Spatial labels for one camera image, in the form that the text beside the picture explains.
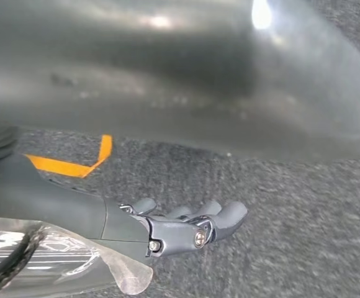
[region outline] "robotic hand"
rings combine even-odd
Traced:
[[[223,209],[218,202],[211,201],[196,212],[180,206],[166,215],[150,215],[156,207],[152,199],[119,207],[147,229],[149,235],[147,257],[199,250],[208,243],[232,235],[248,214],[241,202],[231,202]]]

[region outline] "screw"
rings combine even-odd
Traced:
[[[203,230],[199,230],[195,234],[195,246],[196,248],[201,248],[206,243],[206,233]]]
[[[161,243],[157,241],[149,241],[149,243],[148,244],[148,248],[150,251],[156,252],[161,249]]]

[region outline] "plastic bag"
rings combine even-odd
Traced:
[[[0,298],[64,297],[118,286],[125,294],[146,289],[152,269],[115,250],[49,223],[0,219],[0,263],[15,250],[31,226],[42,224],[46,236],[31,260]]]

